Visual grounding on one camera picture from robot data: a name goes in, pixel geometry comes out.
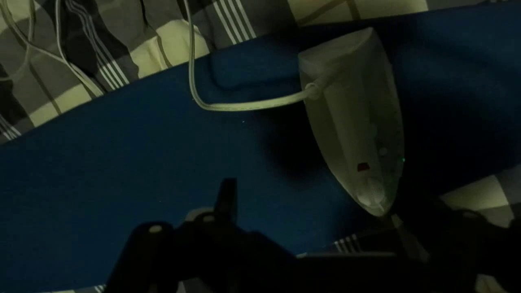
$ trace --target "black object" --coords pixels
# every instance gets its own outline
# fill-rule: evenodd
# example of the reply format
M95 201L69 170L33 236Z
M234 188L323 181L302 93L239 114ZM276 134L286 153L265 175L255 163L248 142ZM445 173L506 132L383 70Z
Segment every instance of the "black object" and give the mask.
M512 254L504 254L502 259L491 258L504 243L510 248L509 253L515 251L517 223L510 230L501 230L470 212L453 214L419 204L442 218L442 225L432 230L437 241L426 240L431 251L429 264L393 254L296 259L265 236L239 230L234 225L235 201L235 181L226 179L213 212L198 215L175 230L167 223L139 225L131 233L105 293L146 293L151 287L159 293L172 293L178 282L191 279L198 279L214 293L463 293L473 292L476 272L496 275L512 292L519 288L510 274L501 269L501 261Z

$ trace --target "white cable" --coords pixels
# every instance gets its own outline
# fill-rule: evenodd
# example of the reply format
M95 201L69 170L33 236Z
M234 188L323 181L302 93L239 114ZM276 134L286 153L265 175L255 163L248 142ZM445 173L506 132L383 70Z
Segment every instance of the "white cable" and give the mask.
M87 88L90 92L92 96L102 96L102 90L89 78L86 77L77 67L74 67L73 64L69 64L63 54L61 49L61 23L59 23L59 0L55 0L55 46L59 56L55 56L45 49L40 49L37 46L32 44L32 35L33 35L33 4L32 0L29 0L29 28L27 28L27 36L24 36L17 26L14 25L11 13L6 7L6 0L0 0L1 4L1 15L7 25L9 30L12 30L12 33L16 35L16 38L24 44L25 52L24 52L24 59L22 64L14 70L14 74L11 74L9 77L0 77L0 82L11 82L16 75L19 75L29 64L29 57L30 57L30 51L40 52L42 56L46 56L48 59L53 59L59 64L63 64L77 80L79 83L84 85L84 88Z
M195 25L191 22L191 13L188 2L183 0L183 9L185 15L188 20L188 87L190 87L190 95L193 103L203 109L203 111L213 111L213 113L247 113L247 111L261 111L261 109L273 109L273 108L281 108L287 105L294 105L299 101L304 101L305 98L315 95L317 87L312 83L305 85L302 92L287 95L287 96L279 96L279 98L270 98L263 101L250 101L250 103L214 103L214 105L206 105L196 92L196 82L195 82Z

